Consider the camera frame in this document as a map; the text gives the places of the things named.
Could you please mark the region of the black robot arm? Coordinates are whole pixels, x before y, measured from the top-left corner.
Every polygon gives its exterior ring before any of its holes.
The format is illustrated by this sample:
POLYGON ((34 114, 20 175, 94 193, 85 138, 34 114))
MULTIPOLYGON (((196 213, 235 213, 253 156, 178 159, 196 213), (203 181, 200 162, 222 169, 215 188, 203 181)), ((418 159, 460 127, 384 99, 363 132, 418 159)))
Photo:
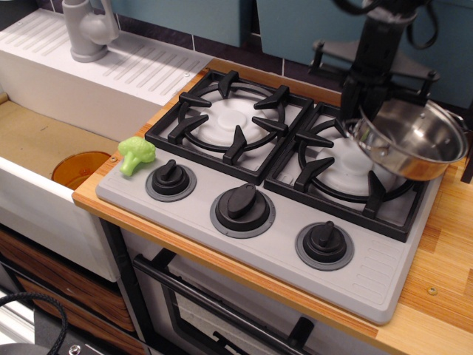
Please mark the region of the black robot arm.
POLYGON ((362 115, 372 118, 382 104, 397 98, 424 105, 433 83, 440 76, 404 55, 401 39, 418 50, 431 47, 438 38, 434 32, 423 44, 415 42, 413 23, 420 7, 426 9, 434 28, 438 17, 430 1, 364 1, 361 6, 350 1, 337 1, 344 12, 366 17, 357 41, 314 42, 314 57, 309 72, 342 82, 339 124, 349 129, 362 115))

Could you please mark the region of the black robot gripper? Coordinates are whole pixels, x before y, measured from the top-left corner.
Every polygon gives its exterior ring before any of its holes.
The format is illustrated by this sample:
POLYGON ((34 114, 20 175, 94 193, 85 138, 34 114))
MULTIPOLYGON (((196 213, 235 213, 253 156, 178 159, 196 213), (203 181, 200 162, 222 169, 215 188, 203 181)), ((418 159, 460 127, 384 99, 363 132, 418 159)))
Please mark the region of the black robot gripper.
POLYGON ((343 82, 339 120, 349 126, 364 114, 371 121, 388 98, 428 100, 440 78, 436 70, 412 60, 399 49, 404 33, 411 34, 414 17, 368 16, 357 41, 316 41, 311 75, 343 82))

